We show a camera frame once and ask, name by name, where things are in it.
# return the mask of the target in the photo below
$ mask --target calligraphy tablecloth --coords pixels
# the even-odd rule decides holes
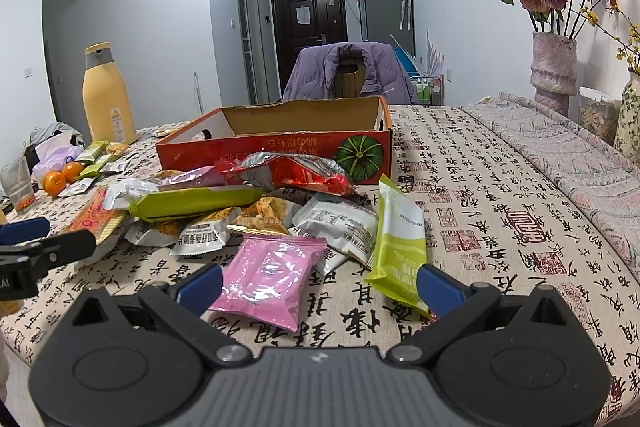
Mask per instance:
[[[503,293],[555,286],[610,368],[612,387],[600,423],[634,410],[640,394],[640,285],[574,204],[523,156],[454,107],[391,108],[393,177],[424,211],[430,261],[464,283],[487,281]],[[158,171],[156,140],[144,130],[132,146],[130,171],[107,178],[144,178]],[[378,203],[377,190],[364,188]],[[20,219],[47,217],[52,232],[73,219],[92,192],[51,200],[42,192]],[[15,220],[14,214],[8,216]],[[185,259],[167,248],[122,240],[104,259],[75,271],[62,267],[40,283],[40,295],[0,327],[18,356],[33,363],[50,333],[87,285],[126,295],[152,280],[174,281],[204,263],[228,264],[232,249]],[[428,320],[385,298],[349,261],[326,277],[313,273],[300,302],[296,333],[260,321],[207,312],[203,319],[259,353],[262,346],[379,346],[384,353]]]

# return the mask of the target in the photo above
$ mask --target pumpkin illustration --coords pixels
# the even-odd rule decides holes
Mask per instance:
[[[383,149],[370,136],[351,136],[338,145],[334,160],[355,182],[369,180],[382,166]]]

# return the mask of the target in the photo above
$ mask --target red cardboard box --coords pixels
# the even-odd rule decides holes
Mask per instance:
[[[260,151],[323,156],[357,184],[374,185],[391,175],[392,124],[378,96],[222,107],[160,140],[156,150],[162,168],[177,171]]]

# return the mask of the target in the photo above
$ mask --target floral vase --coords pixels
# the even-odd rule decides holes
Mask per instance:
[[[631,80],[622,92],[620,118],[613,147],[640,166],[640,76],[631,73]]]
[[[536,102],[569,116],[569,97],[578,92],[576,62],[574,40],[555,33],[533,33],[530,83],[536,88]]]

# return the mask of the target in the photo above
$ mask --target refrigerator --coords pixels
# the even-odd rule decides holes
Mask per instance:
[[[367,42],[384,42],[397,48],[393,35],[400,45],[410,54],[415,55],[414,14],[413,6],[411,29],[407,29],[408,17],[405,13],[404,24],[400,29],[402,0],[358,0],[360,4],[360,27],[362,40]]]

